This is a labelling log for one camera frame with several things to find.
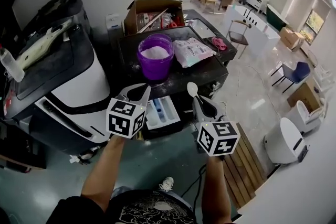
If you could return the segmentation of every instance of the black chair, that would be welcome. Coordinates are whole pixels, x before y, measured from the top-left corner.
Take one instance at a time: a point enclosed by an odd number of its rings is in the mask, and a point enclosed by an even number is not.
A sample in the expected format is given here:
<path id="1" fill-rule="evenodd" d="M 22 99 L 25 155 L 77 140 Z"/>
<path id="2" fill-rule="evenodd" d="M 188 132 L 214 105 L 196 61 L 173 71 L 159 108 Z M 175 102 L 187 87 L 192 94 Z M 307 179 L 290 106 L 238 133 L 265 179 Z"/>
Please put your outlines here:
<path id="1" fill-rule="evenodd" d="M 281 79 L 282 79 L 282 81 L 280 83 L 282 83 L 285 79 L 288 79 L 292 82 L 292 84 L 290 86 L 288 86 L 288 88 L 285 91 L 283 91 L 282 93 L 286 92 L 294 83 L 299 84 L 302 80 L 304 80 L 310 74 L 309 65 L 306 62 L 298 62 L 295 70 L 292 70 L 291 68 L 289 68 L 285 64 L 282 64 L 277 70 L 275 70 L 275 72 L 271 75 L 271 77 L 280 68 L 282 68 L 282 70 L 283 70 L 283 76 L 280 79 L 278 79 L 275 83 L 273 83 L 272 87 L 275 84 L 277 84 Z"/>
<path id="2" fill-rule="evenodd" d="M 245 26 L 246 26 L 245 31 L 244 31 L 242 34 L 230 31 L 233 23 L 238 23 L 238 24 L 245 25 Z M 239 45 L 244 45 L 244 46 L 245 46 L 245 48 L 243 49 L 243 51 L 242 51 L 242 53 L 240 54 L 240 56 L 238 57 L 238 59 L 241 58 L 241 56 L 243 55 L 243 53 L 244 53 L 246 47 L 248 46 L 247 39 L 246 39 L 245 36 L 244 36 L 244 34 L 245 34 L 247 28 L 250 28 L 250 29 L 251 29 L 252 26 L 251 26 L 250 24 L 247 24 L 247 23 L 243 22 L 242 20 L 233 20 L 233 21 L 231 21 L 231 24 L 230 24 L 228 33 L 227 33 L 227 35 L 226 35 L 226 38 L 227 38 L 227 36 L 230 37 L 231 42 L 238 43 L 238 47 L 239 47 Z"/>

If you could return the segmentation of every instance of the concrete floor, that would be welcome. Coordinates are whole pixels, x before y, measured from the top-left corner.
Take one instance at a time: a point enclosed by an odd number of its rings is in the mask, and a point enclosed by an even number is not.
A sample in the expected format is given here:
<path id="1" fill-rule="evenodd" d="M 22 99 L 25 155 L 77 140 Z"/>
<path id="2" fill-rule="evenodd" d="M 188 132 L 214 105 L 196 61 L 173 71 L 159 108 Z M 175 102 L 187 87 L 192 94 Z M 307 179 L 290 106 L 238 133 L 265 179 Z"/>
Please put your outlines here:
<path id="1" fill-rule="evenodd" d="M 184 9 L 197 10 L 222 31 L 224 15 L 208 13 L 212 7 L 203 13 L 204 7 L 195 0 L 182 1 Z M 289 51 L 281 42 L 258 58 L 247 49 L 240 60 L 230 62 L 229 76 L 215 97 L 227 111 L 230 120 L 241 123 L 266 173 L 272 171 L 274 166 L 265 152 L 263 137 L 289 111 L 286 99 L 295 90 L 292 87 L 281 94 L 288 84 L 284 82 L 272 88 L 271 84 L 279 74 L 272 79 L 270 75 L 282 63 L 294 68 L 298 60 L 303 60 L 303 55 Z M 175 179 L 174 191 L 181 195 L 198 177 L 198 170 L 206 158 L 197 153 L 191 132 L 191 128 L 185 129 L 157 139 L 150 145 L 128 141 L 116 187 L 155 188 L 166 176 L 172 176 Z M 44 171 L 20 174 L 0 169 L 0 207 L 8 213 L 12 223 L 45 223 L 60 199 L 80 194 L 92 167 L 93 164 L 70 164 L 67 155 L 48 149 L 47 169 Z M 190 204 L 193 203 L 196 191 L 197 185 L 185 196 Z M 196 212 L 199 222 L 202 219 L 200 201 Z M 237 211 L 233 209 L 233 216 L 236 214 Z"/>

